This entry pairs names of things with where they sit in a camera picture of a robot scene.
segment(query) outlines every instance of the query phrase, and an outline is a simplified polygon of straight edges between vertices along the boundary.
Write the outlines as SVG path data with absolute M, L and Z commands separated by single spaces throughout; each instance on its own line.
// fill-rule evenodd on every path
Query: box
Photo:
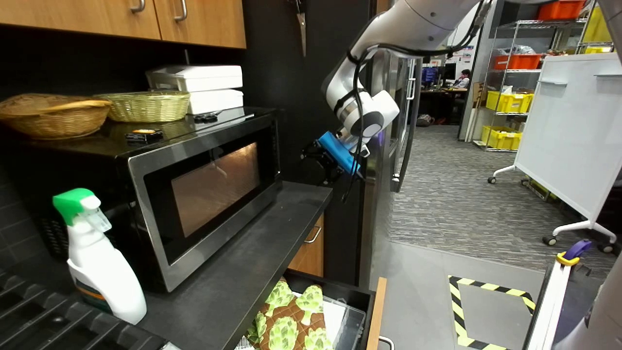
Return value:
M 489 130 L 487 148 L 499 148 L 501 130 Z
M 583 54 L 606 54 L 612 52 L 612 46 L 585 46 Z
M 511 149 L 517 151 L 522 140 L 522 132 L 513 132 L 513 142 L 511 142 Z
M 206 91 L 243 87 L 241 66 L 165 66 L 149 70 L 147 81 L 157 91 Z
M 237 89 L 190 91 L 190 113 L 215 113 L 221 109 L 243 107 L 243 93 Z
M 493 54 L 491 70 L 536 70 L 540 66 L 542 54 Z
M 579 17 L 585 0 L 555 0 L 542 4 L 538 11 L 540 21 L 573 21 Z
M 484 126 L 482 126 L 482 138 L 480 138 L 480 140 L 482 140 L 484 146 L 489 146 L 489 140 L 491 140 L 491 132 L 493 132 L 493 130 L 495 130 L 495 128 L 493 128 L 491 124 L 484 124 Z
M 526 114 L 532 93 L 499 93 L 487 91 L 485 109 L 503 114 Z
M 503 149 L 503 151 L 509 151 L 509 149 L 511 149 L 511 144 L 513 144 L 513 132 L 499 132 L 497 138 L 499 138 L 499 140 L 497 140 L 495 148 L 497 148 L 497 149 Z

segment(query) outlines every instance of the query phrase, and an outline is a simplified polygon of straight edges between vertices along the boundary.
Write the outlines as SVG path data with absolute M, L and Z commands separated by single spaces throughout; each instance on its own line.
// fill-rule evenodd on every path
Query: yellow and black tape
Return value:
M 462 309 L 462 295 L 460 295 L 460 284 L 462 286 L 472 286 L 487 291 L 497 291 L 505 293 L 511 297 L 520 297 L 528 313 L 534 311 L 536 303 L 532 301 L 528 291 L 517 289 L 517 288 L 507 288 L 499 284 L 487 284 L 480 280 L 470 280 L 470 278 L 458 278 L 458 276 L 449 276 L 449 291 L 450 291 L 450 311 L 452 311 L 452 326 L 454 326 L 454 336 L 458 346 L 462 348 L 478 348 L 478 350 L 505 350 L 505 346 L 484 342 L 470 338 L 466 332 L 466 319 L 464 319 L 464 309 Z

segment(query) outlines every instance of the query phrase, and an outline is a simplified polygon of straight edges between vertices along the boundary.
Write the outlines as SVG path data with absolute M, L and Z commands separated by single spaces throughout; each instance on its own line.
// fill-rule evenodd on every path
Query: cabinet door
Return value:
M 1 0 L 0 23 L 81 33 L 159 39 L 151 0 L 132 11 L 139 0 Z
M 155 0 L 163 41 L 244 48 L 241 0 Z
M 297 251 L 287 268 L 318 278 L 324 276 L 324 218 L 316 219 L 307 235 L 307 241 Z

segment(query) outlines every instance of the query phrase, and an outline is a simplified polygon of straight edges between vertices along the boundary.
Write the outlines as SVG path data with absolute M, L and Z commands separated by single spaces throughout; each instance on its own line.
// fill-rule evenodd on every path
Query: storage rack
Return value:
M 485 109 L 476 111 L 474 124 L 478 124 L 480 118 L 487 118 L 491 128 L 503 126 L 509 130 L 519 130 L 519 124 L 526 118 L 528 111 L 524 111 L 524 107 L 522 107 L 522 111 L 519 109 L 517 113 L 499 111 L 503 85 L 513 85 L 513 91 L 532 93 L 538 83 L 538 78 L 540 78 L 538 68 L 509 68 L 511 60 L 517 54 L 513 48 L 519 39 L 528 39 L 528 37 L 530 39 L 548 39 L 548 48 L 552 52 L 557 52 L 561 48 L 567 50 L 571 46 L 567 43 L 569 37 L 579 37 L 579 35 L 583 35 L 581 21 L 520 19 L 520 21 L 513 21 L 513 23 L 505 23 L 505 25 L 495 27 L 493 39 L 511 39 L 509 52 L 507 52 L 505 66 L 501 70 L 493 70 L 493 52 L 489 56 L 489 68 L 484 78 L 485 89 L 487 91 L 495 89 L 499 93 L 497 93 L 495 101 L 485 103 Z M 515 151 L 515 149 L 489 148 L 489 134 L 491 132 L 484 132 L 484 128 L 470 130 L 470 140 L 487 151 Z

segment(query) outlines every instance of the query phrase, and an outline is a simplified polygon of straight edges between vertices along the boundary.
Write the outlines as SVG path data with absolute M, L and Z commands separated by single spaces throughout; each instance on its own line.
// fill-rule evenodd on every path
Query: black panel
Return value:
M 246 0 L 248 103 L 283 109 L 279 151 L 283 179 L 318 183 L 322 171 L 299 151 L 324 130 L 336 130 L 324 93 L 326 76 L 371 19 L 373 0 L 307 2 L 307 56 L 293 0 Z M 326 212 L 326 278 L 357 282 L 361 183 L 338 181 Z

